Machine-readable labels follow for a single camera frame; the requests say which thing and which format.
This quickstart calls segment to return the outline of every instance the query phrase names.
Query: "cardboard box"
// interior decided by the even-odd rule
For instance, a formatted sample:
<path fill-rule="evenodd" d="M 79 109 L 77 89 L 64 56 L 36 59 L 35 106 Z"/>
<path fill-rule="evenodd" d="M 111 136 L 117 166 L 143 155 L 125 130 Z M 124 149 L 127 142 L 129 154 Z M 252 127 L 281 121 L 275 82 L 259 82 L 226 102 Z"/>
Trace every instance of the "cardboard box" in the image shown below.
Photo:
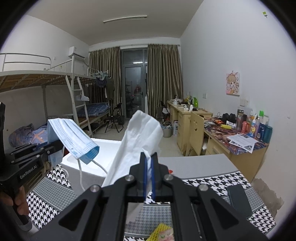
<path fill-rule="evenodd" d="M 178 121 L 174 121 L 173 125 L 173 135 L 176 136 L 178 133 Z"/>

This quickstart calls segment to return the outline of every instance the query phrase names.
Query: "curtain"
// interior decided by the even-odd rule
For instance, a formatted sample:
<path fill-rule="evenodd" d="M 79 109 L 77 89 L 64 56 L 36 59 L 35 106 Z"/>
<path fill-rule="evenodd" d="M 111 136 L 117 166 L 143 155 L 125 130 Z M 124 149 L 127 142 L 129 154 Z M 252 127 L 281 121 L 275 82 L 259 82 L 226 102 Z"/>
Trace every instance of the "curtain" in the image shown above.
<path fill-rule="evenodd" d="M 148 109 L 156 116 L 160 101 L 183 98 L 183 81 L 177 45 L 148 45 Z"/>
<path fill-rule="evenodd" d="M 114 99 L 112 101 L 113 109 L 121 102 L 121 66 L 120 66 L 120 48 L 113 47 L 92 51 L 89 56 L 89 67 L 100 70 L 109 71 L 109 76 L 114 82 Z M 90 103 L 105 102 L 104 88 L 100 88 L 95 84 L 89 88 Z"/>

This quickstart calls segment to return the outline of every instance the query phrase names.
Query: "finger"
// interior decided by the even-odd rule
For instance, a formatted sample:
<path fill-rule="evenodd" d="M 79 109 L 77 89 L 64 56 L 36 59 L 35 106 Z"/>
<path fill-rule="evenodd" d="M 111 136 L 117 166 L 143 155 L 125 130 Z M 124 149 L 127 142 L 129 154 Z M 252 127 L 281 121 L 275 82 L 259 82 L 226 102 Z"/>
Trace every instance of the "finger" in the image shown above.
<path fill-rule="evenodd" d="M 4 192 L 1 192 L 0 193 L 0 200 L 2 201 L 2 203 L 4 205 L 7 205 L 7 206 L 13 206 L 13 200 L 10 196 L 8 196 L 6 193 Z"/>
<path fill-rule="evenodd" d="M 25 193 L 25 188 L 24 186 L 21 186 L 19 188 L 19 193 L 17 194 L 17 196 L 15 197 L 15 204 L 16 205 L 21 205 L 23 202 L 27 202 L 26 199 L 26 193 Z"/>
<path fill-rule="evenodd" d="M 22 203 L 20 206 L 18 206 L 17 212 L 20 215 L 28 215 L 29 214 L 28 204 L 26 202 Z"/>

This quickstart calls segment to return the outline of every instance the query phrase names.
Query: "ceiling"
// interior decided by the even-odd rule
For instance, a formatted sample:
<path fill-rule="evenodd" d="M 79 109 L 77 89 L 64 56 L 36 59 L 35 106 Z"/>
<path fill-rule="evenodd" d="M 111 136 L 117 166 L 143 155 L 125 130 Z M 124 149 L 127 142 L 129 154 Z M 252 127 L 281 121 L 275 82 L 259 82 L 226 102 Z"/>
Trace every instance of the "ceiling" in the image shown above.
<path fill-rule="evenodd" d="M 93 45 L 183 34 L 202 0 L 40 0 L 27 13 Z M 147 15 L 142 20 L 105 20 Z"/>

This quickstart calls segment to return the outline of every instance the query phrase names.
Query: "black phone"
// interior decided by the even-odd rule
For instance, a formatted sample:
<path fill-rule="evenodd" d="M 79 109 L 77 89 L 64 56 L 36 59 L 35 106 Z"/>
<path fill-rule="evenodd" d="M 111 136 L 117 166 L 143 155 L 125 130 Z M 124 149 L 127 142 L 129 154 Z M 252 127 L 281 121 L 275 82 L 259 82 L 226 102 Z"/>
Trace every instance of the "black phone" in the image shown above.
<path fill-rule="evenodd" d="M 245 218 L 251 217 L 252 209 L 242 185 L 238 184 L 234 186 L 228 186 L 227 192 L 230 203 L 234 207 L 234 209 L 242 214 Z"/>

